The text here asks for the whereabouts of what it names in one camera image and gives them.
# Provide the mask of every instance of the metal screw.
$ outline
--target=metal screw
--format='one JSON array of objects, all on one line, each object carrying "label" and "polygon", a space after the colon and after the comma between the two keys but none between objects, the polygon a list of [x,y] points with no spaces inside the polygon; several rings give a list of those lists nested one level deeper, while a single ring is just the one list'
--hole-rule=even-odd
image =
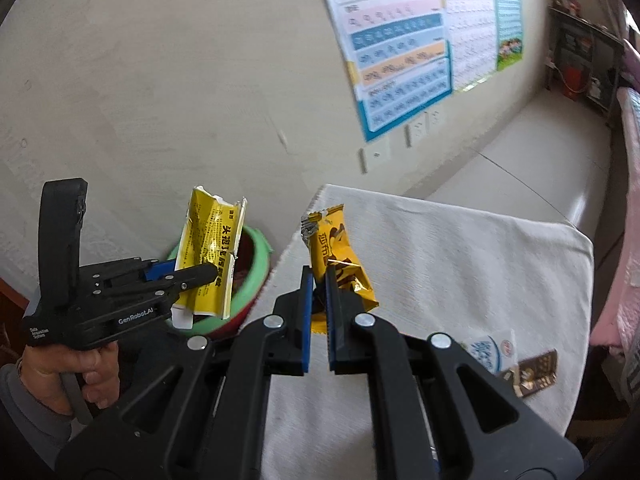
[{"label": "metal screw", "polygon": [[271,314],[270,316],[264,318],[263,323],[267,328],[280,328],[284,325],[284,319],[275,314]]},{"label": "metal screw", "polygon": [[434,334],[431,336],[431,344],[444,350],[451,346],[451,338],[447,334]]},{"label": "metal screw", "polygon": [[207,347],[207,338],[203,335],[195,335],[187,341],[189,350],[204,350]]},{"label": "metal screw", "polygon": [[356,325],[359,326],[374,326],[376,323],[376,318],[373,317],[371,314],[358,314],[355,317],[355,321],[356,321]]}]

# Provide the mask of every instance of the small package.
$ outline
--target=small package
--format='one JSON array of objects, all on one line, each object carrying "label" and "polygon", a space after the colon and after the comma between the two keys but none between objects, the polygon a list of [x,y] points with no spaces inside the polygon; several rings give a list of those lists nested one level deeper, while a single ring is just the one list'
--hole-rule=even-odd
[{"label": "small package", "polygon": [[[201,316],[229,317],[234,266],[245,209],[244,198],[230,204],[209,194],[202,186],[193,189],[175,270],[208,262],[218,267],[218,277],[215,282],[181,293],[174,308]],[[185,326],[188,323],[184,316],[188,315],[188,312],[182,312],[175,313],[173,317],[176,321],[181,319],[180,326]]]},{"label": "small package", "polygon": [[513,330],[502,330],[491,335],[468,339],[461,346],[493,375],[518,365]]},{"label": "small package", "polygon": [[520,362],[520,377],[514,386],[517,396],[528,397],[556,384],[558,379],[558,352],[545,354]]},{"label": "small package", "polygon": [[[352,290],[362,298],[365,310],[378,306],[371,282],[349,244],[344,226],[344,204],[302,217],[300,232],[309,249],[316,284],[321,283],[328,265],[335,265],[339,288]],[[326,315],[311,317],[312,332],[326,334]]]}]

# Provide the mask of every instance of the floor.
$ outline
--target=floor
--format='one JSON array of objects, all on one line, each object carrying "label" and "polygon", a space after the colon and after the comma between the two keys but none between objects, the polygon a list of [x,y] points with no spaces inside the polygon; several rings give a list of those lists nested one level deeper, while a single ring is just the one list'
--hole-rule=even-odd
[{"label": "floor", "polygon": [[545,222],[594,239],[607,187],[602,115],[543,90],[498,137],[427,198]]}]

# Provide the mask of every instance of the light switch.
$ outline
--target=light switch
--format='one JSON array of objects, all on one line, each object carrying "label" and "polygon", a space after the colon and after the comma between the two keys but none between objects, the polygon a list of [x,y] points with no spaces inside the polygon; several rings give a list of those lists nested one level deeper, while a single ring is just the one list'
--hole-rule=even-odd
[{"label": "light switch", "polygon": [[391,158],[389,135],[385,134],[371,142],[367,142],[365,147],[360,150],[360,156],[362,157],[365,173],[369,173],[385,164]]},{"label": "light switch", "polygon": [[407,146],[417,146],[417,144],[427,137],[429,133],[429,120],[423,112],[410,120],[406,126]]}]

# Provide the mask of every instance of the gold candy wrapper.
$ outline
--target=gold candy wrapper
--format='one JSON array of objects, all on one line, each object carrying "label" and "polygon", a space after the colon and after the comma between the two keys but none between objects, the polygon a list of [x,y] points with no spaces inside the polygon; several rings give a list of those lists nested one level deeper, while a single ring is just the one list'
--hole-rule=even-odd
[{"label": "gold candy wrapper", "polygon": [[[339,288],[352,290],[362,298],[365,310],[378,306],[371,282],[364,267],[349,244],[344,226],[344,204],[302,217],[300,233],[311,256],[311,268],[316,283],[324,278],[329,264],[335,265]],[[311,331],[326,334],[326,315],[313,314]]]},{"label": "gold candy wrapper", "polygon": [[529,397],[556,384],[558,380],[558,351],[520,361],[500,374],[518,397]]},{"label": "gold candy wrapper", "polygon": [[212,263],[218,267],[218,277],[215,282],[182,292],[175,307],[204,316],[229,317],[245,209],[244,198],[229,204],[219,196],[209,194],[202,186],[193,188],[175,270]]}]

